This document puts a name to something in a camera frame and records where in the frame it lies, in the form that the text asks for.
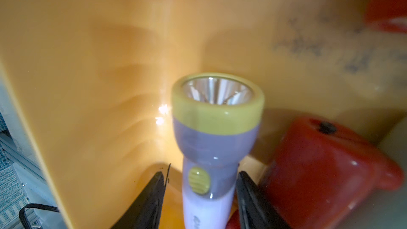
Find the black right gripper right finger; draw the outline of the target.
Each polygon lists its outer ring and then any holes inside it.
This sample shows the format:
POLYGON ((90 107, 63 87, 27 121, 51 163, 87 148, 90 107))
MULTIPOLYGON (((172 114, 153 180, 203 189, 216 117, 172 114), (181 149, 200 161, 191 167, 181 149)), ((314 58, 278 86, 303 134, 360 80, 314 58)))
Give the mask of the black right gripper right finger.
POLYGON ((241 229, 290 229, 245 171, 237 176, 236 192, 241 229))

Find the red flashlight two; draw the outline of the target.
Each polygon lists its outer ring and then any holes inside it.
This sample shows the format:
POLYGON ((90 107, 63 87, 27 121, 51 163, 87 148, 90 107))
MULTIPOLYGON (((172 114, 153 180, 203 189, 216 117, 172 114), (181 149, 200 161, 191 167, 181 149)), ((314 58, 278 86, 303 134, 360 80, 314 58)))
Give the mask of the red flashlight two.
POLYGON ((407 32, 407 0, 369 0, 365 12, 368 27, 384 32, 407 32))

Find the red flashlight bottom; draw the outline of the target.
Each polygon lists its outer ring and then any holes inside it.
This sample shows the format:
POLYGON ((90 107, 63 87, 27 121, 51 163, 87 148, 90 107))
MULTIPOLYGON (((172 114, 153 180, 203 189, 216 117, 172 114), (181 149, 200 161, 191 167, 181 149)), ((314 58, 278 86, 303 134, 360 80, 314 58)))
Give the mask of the red flashlight bottom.
MULTIPOLYGON (((332 229, 374 190, 397 190, 402 168, 351 129, 299 117, 257 186, 290 229, 332 229)), ((240 229, 239 213, 227 228, 240 229)))

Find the mint green flashlight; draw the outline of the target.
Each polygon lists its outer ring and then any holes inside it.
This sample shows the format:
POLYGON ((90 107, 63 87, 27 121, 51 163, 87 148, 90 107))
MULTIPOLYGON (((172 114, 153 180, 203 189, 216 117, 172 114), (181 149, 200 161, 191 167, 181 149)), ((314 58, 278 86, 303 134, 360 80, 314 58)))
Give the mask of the mint green flashlight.
MULTIPOLYGON (((407 175, 407 119, 403 118, 379 143, 407 175)), ((396 191, 378 190, 344 219, 339 229, 407 229, 407 182, 396 191)))

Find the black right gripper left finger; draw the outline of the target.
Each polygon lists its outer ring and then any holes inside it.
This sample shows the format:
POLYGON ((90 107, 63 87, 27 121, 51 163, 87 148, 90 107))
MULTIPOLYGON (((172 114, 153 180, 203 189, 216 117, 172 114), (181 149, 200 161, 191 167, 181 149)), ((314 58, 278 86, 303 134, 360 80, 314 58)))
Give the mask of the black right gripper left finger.
POLYGON ((166 184, 161 171, 148 182, 113 229, 158 229, 166 184))

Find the purple flashlight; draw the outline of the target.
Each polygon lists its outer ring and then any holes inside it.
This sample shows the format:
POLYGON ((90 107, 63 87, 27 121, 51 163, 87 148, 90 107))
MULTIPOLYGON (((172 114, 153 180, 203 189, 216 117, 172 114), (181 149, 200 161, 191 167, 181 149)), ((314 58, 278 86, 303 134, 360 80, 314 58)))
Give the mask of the purple flashlight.
POLYGON ((172 118, 183 154, 182 201, 188 229, 223 229, 239 163, 253 149, 265 106, 263 91, 231 74, 187 75, 172 87, 172 118))

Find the yellow plastic storage tray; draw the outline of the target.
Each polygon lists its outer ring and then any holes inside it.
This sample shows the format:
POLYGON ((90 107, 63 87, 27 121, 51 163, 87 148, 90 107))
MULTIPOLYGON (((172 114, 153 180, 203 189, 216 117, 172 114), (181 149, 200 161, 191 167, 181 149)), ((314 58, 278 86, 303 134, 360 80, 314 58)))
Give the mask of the yellow plastic storage tray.
POLYGON ((369 0, 1 0, 1 80, 70 229, 108 229, 171 167, 160 228, 182 229, 171 88, 221 72, 265 94, 241 169, 258 180, 291 122, 378 143, 407 113, 407 36, 369 0))

